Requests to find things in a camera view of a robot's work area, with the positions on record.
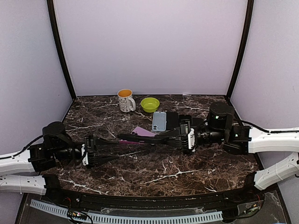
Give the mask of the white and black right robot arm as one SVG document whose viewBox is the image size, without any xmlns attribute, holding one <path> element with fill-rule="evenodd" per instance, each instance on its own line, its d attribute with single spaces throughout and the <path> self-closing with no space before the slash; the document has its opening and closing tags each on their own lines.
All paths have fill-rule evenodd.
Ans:
<svg viewBox="0 0 299 224">
<path fill-rule="evenodd" d="M 222 144 L 224 151 L 234 155 L 290 152 L 285 159 L 246 176 L 238 198 L 247 203 L 256 196 L 256 189 L 265 190 L 299 174 L 299 129 L 266 130 L 247 121 L 243 121 L 241 126 L 234 125 L 234 113 L 233 107 L 223 102 L 214 102 L 202 123 L 194 127 L 183 126 L 156 136 L 154 143 L 180 148 L 185 152 L 212 143 Z"/>
</svg>

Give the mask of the black phone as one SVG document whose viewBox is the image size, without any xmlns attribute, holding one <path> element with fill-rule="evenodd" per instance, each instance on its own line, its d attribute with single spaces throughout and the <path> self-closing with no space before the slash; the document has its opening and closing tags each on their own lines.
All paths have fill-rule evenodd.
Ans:
<svg viewBox="0 0 299 224">
<path fill-rule="evenodd" d="M 127 140 L 119 140 L 119 144 L 144 144 L 144 142 L 133 142 L 133 141 L 127 141 Z"/>
<path fill-rule="evenodd" d="M 177 112 L 166 113 L 166 130 L 172 130 L 179 127 L 179 114 Z"/>
</svg>

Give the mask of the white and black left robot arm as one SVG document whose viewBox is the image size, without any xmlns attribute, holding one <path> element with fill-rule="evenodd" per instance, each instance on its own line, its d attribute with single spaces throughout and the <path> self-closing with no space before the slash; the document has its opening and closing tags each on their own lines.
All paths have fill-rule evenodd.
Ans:
<svg viewBox="0 0 299 224">
<path fill-rule="evenodd" d="M 56 167 L 60 161 L 93 168 L 116 160 L 119 156 L 102 155 L 98 150 L 99 146 L 116 144 L 94 135 L 86 136 L 83 142 L 74 142 L 62 122 L 52 122 L 21 151 L 1 155 L 0 190 L 20 194 L 47 193 L 55 203 L 63 203 L 66 193 L 60 189 L 58 178 L 40 173 Z"/>
</svg>

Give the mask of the dark green phone case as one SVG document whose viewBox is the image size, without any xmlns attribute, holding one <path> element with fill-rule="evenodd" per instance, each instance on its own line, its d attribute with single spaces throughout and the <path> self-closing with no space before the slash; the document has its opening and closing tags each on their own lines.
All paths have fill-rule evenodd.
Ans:
<svg viewBox="0 0 299 224">
<path fill-rule="evenodd" d="M 188 115 L 188 114 L 180 114 L 179 115 L 179 123 L 180 124 L 184 124 L 184 123 L 188 123 L 188 124 L 192 124 L 192 116 Z"/>
</svg>

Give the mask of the light blue phone case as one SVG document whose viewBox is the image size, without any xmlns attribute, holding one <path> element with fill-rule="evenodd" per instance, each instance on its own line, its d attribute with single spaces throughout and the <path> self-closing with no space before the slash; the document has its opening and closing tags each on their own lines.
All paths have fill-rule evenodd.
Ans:
<svg viewBox="0 0 299 224">
<path fill-rule="evenodd" d="M 152 121 L 152 131 L 165 132 L 166 131 L 166 112 L 154 112 Z"/>
</svg>

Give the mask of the black phone case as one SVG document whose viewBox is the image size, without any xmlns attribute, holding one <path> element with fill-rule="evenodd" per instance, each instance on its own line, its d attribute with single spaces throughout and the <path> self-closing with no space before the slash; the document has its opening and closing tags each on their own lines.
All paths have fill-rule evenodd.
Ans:
<svg viewBox="0 0 299 224">
<path fill-rule="evenodd" d="M 134 134 L 118 134 L 117 137 L 121 140 L 130 142 L 147 143 L 147 144 L 164 144 L 168 141 L 168 137 L 149 137 L 139 136 Z"/>
</svg>

